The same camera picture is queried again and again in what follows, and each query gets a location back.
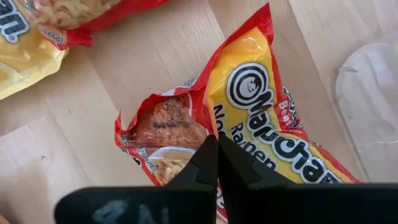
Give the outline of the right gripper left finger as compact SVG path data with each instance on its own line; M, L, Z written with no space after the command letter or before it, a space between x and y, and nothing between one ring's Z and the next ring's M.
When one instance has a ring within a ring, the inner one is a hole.
M88 187L55 206L56 223L210 224L216 221L218 141L209 135L163 187Z

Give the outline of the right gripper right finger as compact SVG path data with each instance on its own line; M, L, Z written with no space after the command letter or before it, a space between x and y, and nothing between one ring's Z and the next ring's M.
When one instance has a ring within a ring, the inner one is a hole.
M397 223L397 184L296 184L228 137L218 144L229 223Z

